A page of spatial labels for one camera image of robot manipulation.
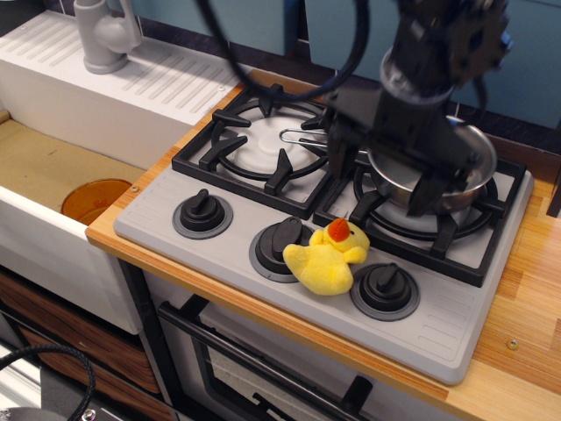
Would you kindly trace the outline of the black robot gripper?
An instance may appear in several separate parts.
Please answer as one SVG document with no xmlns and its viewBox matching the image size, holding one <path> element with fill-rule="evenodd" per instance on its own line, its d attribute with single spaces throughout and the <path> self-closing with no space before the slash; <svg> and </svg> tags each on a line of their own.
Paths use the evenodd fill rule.
<svg viewBox="0 0 561 421">
<path fill-rule="evenodd" d="M 391 132 L 415 124 L 424 132 L 436 116 L 446 117 L 444 106 L 453 86 L 445 50 L 394 47 L 380 64 L 380 82 L 377 90 L 340 88 L 326 97 L 323 125 L 330 171 L 337 179 L 347 175 L 364 147 L 360 130 Z M 437 214 L 437 203 L 450 184 L 443 174 L 423 172 L 410 194 L 407 214 Z"/>
</svg>

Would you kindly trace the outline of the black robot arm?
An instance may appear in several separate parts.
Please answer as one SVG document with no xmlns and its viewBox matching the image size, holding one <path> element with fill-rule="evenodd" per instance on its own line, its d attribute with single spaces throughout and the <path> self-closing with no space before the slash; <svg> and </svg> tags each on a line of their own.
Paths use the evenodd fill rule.
<svg viewBox="0 0 561 421">
<path fill-rule="evenodd" d="M 454 89 L 473 82 L 486 108 L 483 76 L 511 47 L 504 1 L 400 1 L 400 23 L 380 64 L 381 87 L 371 93 L 338 89 L 326 98 L 330 170 L 349 171 L 359 150 L 418 172 L 407 211 L 436 211 L 447 194 L 468 190 L 490 146 L 477 148 L 466 122 L 453 123 L 446 106 Z"/>
</svg>

